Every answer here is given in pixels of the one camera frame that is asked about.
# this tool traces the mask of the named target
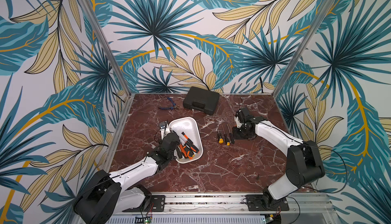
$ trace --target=red marble surface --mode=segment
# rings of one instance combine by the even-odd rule
[[[179,110],[169,107],[170,96]],[[212,116],[183,108],[183,94],[136,94],[120,139],[111,171],[141,160],[158,143],[154,141],[159,122],[193,117],[198,124],[204,153],[196,161],[180,164],[175,160],[160,173],[139,183],[150,192],[261,192],[285,172],[286,157],[261,137],[252,141],[236,140],[226,146],[217,142],[217,129],[234,126],[234,114],[242,98],[254,116],[261,115],[284,131],[286,127],[271,95],[221,95]]]

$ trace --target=wire cutters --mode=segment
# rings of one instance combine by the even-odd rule
[[[172,103],[172,106],[171,106],[171,107],[168,107],[168,108],[159,107],[159,109],[162,109],[162,110],[168,110],[168,109],[174,110],[174,109],[178,109],[178,106],[173,102],[173,100],[172,100],[170,97],[167,97],[167,99]]]

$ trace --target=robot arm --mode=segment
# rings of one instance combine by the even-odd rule
[[[73,206],[76,214],[86,224],[104,224],[113,213],[130,208],[145,210],[151,193],[142,185],[128,188],[163,170],[174,159],[174,150],[179,143],[179,136],[169,133],[158,148],[139,162],[110,173],[96,172],[76,197]]]
[[[258,135],[287,157],[285,174],[264,189],[262,202],[266,208],[325,175],[316,143],[289,135],[261,116],[252,116],[247,107],[236,112],[235,122],[237,127],[232,129],[235,139],[254,139]]]

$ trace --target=tropical leaf wallpaper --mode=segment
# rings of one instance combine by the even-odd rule
[[[336,3],[330,22],[349,1]],[[197,86],[258,93],[260,80],[272,92],[272,80],[323,2],[109,0],[111,18],[101,26],[132,92],[183,93]]]
[[[0,223],[67,223],[127,97],[77,0],[0,8]]]
[[[342,223],[391,223],[390,1],[336,0],[277,97],[291,132],[321,148],[317,188],[347,181],[330,194]]]

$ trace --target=black plastic case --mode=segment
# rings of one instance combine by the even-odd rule
[[[219,97],[220,94],[214,91],[192,86],[183,100],[183,107],[213,115],[219,102]]]

